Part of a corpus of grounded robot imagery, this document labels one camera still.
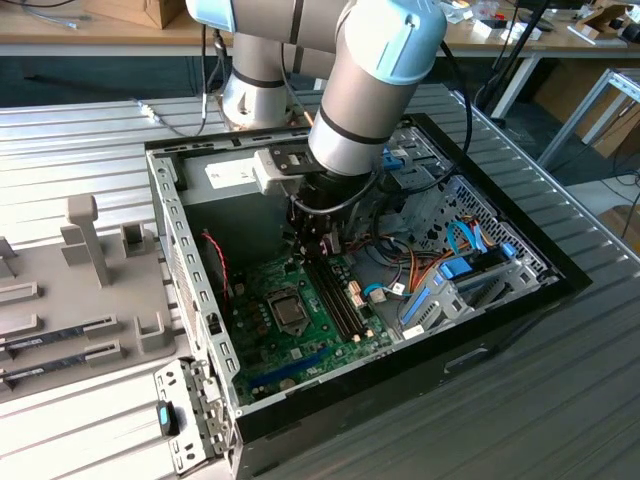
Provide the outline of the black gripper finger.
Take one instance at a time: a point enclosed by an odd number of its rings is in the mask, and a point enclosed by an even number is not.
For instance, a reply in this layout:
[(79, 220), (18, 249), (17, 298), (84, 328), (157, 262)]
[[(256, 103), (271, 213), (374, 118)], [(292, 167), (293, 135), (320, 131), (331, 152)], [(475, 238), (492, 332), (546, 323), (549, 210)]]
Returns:
[(294, 232), (293, 250), (306, 260), (325, 258), (328, 247), (324, 236), (329, 230), (329, 216), (306, 213), (292, 200), (289, 201), (287, 221)]
[(342, 255), (346, 251), (343, 222), (328, 218), (322, 234), (322, 254), (324, 256)]

